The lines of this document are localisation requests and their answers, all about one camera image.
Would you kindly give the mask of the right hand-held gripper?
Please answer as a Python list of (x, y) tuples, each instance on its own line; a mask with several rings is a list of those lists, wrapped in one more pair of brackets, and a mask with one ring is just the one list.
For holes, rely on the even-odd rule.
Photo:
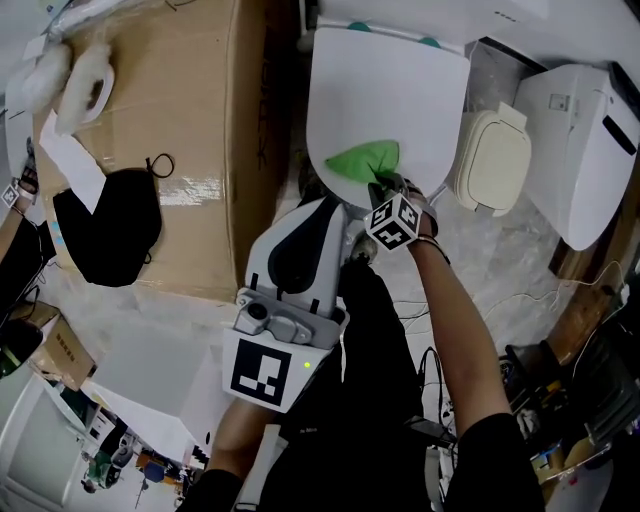
[[(378, 173), (376, 179), (378, 183), (367, 184), (371, 206), (377, 208), (365, 217), (365, 229), (381, 248), (393, 252), (418, 238), (421, 211), (402, 195), (408, 186), (401, 174)], [(388, 194), (396, 195), (388, 200)]]

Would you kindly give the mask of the green cloth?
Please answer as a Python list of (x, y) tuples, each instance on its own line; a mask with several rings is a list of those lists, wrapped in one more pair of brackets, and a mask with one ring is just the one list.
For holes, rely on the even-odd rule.
[(396, 174), (400, 145), (395, 140), (377, 140), (354, 146), (325, 160), (326, 167), (343, 178), (361, 184), (381, 184), (381, 178)]

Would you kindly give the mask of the white toilet lid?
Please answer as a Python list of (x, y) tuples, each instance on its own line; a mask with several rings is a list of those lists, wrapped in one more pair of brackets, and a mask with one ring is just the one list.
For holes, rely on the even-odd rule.
[(324, 184), (368, 209), (366, 185), (328, 169), (355, 146), (393, 140), (397, 171), (424, 194), (447, 177), (456, 153), (470, 71), (462, 55), (376, 32), (324, 26), (315, 33), (306, 143)]

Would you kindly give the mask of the person's left forearm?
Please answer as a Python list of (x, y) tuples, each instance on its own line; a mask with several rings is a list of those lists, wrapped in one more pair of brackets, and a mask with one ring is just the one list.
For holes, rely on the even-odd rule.
[(235, 398), (217, 428), (206, 470), (222, 470), (244, 480), (262, 442), (265, 426), (275, 413)]

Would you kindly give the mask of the person's right forearm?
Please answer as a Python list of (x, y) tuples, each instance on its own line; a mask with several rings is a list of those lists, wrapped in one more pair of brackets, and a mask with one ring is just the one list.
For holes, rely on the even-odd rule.
[(511, 412), (499, 357), (483, 318), (435, 239), (421, 236), (409, 252), (424, 288), (457, 434), (462, 436), (489, 416)]

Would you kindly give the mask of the person's right shoe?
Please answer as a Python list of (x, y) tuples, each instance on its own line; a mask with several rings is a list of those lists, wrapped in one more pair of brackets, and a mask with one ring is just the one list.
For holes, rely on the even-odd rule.
[(378, 244), (366, 232), (358, 235), (351, 250), (350, 259), (371, 264), (378, 254)]

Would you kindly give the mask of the cream lidded waste bin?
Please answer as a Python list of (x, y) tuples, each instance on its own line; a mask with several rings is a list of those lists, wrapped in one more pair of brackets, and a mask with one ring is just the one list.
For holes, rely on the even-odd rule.
[(459, 204), (495, 217), (518, 200), (531, 159), (527, 117), (501, 102), (495, 110), (462, 115), (454, 162), (446, 179)]

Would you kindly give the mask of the person's black trousers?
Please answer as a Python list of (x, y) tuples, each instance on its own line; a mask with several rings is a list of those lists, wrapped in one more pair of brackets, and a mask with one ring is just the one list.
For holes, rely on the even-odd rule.
[(420, 381), (384, 281), (362, 261), (341, 271), (343, 342), (282, 419), (288, 446), (265, 485), (268, 512), (414, 512), (429, 508), (426, 448), (407, 422)]

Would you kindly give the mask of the large cardboard box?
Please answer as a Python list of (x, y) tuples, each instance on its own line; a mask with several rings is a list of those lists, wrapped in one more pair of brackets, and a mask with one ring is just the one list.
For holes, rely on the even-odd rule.
[(107, 172), (153, 161), (158, 242), (138, 282), (225, 302), (286, 175), (294, 0), (194, 0), (120, 12), (71, 39), (112, 48), (115, 84), (76, 140)]

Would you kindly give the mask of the white board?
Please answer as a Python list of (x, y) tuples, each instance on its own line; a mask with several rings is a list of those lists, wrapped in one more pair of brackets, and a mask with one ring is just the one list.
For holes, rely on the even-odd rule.
[(184, 463), (195, 439), (183, 412), (205, 352), (203, 344), (161, 327), (118, 324), (82, 391), (154, 451)]

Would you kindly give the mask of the white foam slippers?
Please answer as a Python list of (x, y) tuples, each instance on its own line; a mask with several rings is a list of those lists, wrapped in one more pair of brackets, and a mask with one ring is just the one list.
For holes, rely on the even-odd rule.
[(111, 52), (109, 44), (92, 44), (76, 60), (57, 112), (58, 135), (73, 135), (106, 106), (115, 84)]

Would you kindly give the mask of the cluttered black storage rack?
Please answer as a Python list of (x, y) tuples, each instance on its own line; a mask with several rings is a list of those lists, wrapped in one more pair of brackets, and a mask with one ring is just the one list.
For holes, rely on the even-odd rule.
[(547, 341), (509, 345), (500, 363), (546, 499), (640, 430), (640, 313), (629, 306), (612, 312), (566, 365)]

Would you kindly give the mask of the black and green bag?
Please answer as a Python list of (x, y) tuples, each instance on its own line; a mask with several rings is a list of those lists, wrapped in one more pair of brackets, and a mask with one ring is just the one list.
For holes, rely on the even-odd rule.
[(7, 321), (0, 329), (0, 380), (26, 362), (42, 341), (42, 331), (28, 321)]

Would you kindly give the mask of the white pipe in plastic bag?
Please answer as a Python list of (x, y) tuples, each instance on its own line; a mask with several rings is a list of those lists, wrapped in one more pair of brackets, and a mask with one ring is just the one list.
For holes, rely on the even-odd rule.
[(62, 39), (94, 22), (125, 9), (146, 6), (151, 0), (73, 0), (50, 23), (46, 34)]

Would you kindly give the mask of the black drawstring bag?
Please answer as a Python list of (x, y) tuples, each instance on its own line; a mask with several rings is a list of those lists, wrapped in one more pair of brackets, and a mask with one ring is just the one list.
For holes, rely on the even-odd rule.
[(54, 196), (62, 238), (87, 282), (117, 288), (138, 279), (162, 230), (158, 182), (174, 170), (174, 158), (162, 153), (108, 174), (94, 211), (70, 189)]

